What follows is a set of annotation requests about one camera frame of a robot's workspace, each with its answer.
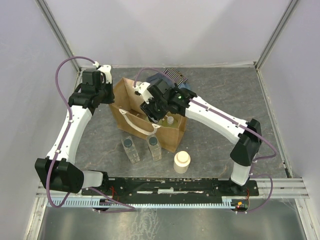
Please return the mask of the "small green pump bottle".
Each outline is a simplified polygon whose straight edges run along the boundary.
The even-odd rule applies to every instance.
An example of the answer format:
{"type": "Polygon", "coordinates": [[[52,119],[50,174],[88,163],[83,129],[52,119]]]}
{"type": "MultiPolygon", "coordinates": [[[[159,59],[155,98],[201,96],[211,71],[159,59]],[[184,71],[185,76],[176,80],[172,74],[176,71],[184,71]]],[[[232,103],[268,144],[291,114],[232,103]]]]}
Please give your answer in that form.
{"type": "Polygon", "coordinates": [[[162,126],[167,128],[178,128],[179,122],[173,116],[168,116],[163,120],[162,126]]]}

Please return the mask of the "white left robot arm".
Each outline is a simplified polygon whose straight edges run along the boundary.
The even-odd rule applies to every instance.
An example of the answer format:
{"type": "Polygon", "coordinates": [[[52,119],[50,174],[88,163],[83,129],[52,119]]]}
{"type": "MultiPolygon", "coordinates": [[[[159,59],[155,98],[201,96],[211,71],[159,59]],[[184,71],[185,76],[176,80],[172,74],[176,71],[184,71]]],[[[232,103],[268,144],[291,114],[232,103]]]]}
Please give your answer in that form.
{"type": "Polygon", "coordinates": [[[96,170],[80,170],[75,166],[76,152],[83,132],[100,104],[114,102],[112,67],[86,69],[82,82],[68,99],[68,110],[61,131],[45,158],[38,158],[35,170],[45,189],[78,193],[92,187],[99,195],[110,191],[110,182],[96,170]]]}

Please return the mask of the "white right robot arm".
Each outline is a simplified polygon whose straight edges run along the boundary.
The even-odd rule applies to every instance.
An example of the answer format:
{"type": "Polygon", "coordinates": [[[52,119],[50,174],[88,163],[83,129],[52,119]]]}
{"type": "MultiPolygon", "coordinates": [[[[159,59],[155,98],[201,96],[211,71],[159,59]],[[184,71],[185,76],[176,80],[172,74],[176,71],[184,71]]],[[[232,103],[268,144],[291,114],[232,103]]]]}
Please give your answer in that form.
{"type": "Polygon", "coordinates": [[[262,144],[261,125],[257,120],[246,121],[229,115],[195,92],[169,85],[161,78],[153,84],[134,84],[133,88],[135,94],[142,97],[140,109],[151,122],[158,123],[168,113],[180,115],[206,125],[234,144],[230,153],[233,170],[228,188],[236,196],[247,190],[250,169],[262,144]]]}

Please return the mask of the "blue and striped clothes pile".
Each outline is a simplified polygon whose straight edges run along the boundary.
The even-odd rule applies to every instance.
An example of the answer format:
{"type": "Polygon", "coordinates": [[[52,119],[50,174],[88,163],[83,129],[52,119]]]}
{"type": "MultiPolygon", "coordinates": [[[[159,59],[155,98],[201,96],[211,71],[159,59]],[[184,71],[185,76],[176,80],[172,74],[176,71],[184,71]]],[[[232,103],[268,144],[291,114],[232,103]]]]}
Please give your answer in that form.
{"type": "Polygon", "coordinates": [[[188,79],[176,68],[166,68],[163,74],[156,73],[146,79],[147,83],[155,84],[157,80],[163,79],[169,86],[176,84],[179,89],[185,88],[191,90],[188,79]]]}

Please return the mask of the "clear bottle black cap right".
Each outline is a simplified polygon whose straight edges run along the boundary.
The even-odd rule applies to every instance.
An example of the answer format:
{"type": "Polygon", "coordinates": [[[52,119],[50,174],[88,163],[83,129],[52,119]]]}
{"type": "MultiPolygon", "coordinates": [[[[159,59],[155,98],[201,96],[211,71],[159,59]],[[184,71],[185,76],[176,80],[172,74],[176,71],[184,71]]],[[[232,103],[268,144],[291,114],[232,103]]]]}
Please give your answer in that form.
{"type": "Polygon", "coordinates": [[[151,153],[154,162],[162,159],[162,147],[155,134],[149,135],[146,138],[148,149],[151,153]]]}

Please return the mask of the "clear bottle black cap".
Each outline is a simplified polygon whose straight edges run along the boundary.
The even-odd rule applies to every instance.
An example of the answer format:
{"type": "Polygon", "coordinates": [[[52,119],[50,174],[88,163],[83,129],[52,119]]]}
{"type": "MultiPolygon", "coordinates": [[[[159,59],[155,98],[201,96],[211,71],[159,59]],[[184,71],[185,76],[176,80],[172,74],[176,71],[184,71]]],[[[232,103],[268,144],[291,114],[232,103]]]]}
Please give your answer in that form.
{"type": "Polygon", "coordinates": [[[137,148],[130,136],[121,139],[124,151],[132,164],[140,161],[140,156],[138,154],[137,148]]]}
{"type": "Polygon", "coordinates": [[[151,153],[154,162],[162,159],[162,147],[155,134],[149,135],[146,138],[148,149],[151,153]]]}

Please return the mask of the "clear bottle black cap left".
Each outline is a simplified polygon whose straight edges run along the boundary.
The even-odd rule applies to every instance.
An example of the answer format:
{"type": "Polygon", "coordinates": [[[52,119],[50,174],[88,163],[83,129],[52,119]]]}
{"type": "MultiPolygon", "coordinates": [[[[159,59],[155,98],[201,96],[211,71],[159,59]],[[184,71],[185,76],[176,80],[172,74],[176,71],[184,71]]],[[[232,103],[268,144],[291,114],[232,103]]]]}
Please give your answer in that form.
{"type": "Polygon", "coordinates": [[[121,139],[124,151],[132,164],[140,161],[140,156],[138,154],[137,148],[130,136],[121,139]]]}

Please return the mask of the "cream jar with lid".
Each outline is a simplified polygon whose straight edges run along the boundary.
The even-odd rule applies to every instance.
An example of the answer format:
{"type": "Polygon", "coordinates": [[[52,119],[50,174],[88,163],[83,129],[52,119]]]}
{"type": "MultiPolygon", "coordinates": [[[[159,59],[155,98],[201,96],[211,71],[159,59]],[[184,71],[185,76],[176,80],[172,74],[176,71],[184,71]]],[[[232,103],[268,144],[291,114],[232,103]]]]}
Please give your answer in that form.
{"type": "Polygon", "coordinates": [[[191,157],[186,151],[179,151],[174,156],[173,169],[178,174],[187,172],[191,162],[191,157]]]}

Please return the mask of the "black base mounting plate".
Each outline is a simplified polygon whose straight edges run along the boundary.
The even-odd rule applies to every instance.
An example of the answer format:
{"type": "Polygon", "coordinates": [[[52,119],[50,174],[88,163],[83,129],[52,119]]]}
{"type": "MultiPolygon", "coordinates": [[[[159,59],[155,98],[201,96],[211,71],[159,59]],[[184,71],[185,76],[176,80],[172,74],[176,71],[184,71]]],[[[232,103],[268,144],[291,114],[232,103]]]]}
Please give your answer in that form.
{"type": "Polygon", "coordinates": [[[221,204],[222,197],[259,195],[255,180],[239,186],[229,179],[219,178],[109,177],[96,189],[129,205],[221,204]]]}

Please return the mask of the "aluminium frame rail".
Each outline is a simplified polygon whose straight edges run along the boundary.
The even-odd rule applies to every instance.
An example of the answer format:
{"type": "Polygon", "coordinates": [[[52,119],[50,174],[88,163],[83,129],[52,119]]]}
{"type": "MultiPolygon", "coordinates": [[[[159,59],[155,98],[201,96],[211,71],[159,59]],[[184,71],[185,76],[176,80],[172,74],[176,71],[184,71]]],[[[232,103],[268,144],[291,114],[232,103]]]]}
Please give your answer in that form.
{"type": "Polygon", "coordinates": [[[109,179],[109,187],[114,196],[132,197],[134,195],[186,195],[198,194],[221,198],[308,198],[308,192],[301,178],[252,178],[243,190],[227,186],[229,181],[222,178],[131,178],[109,179]]]}

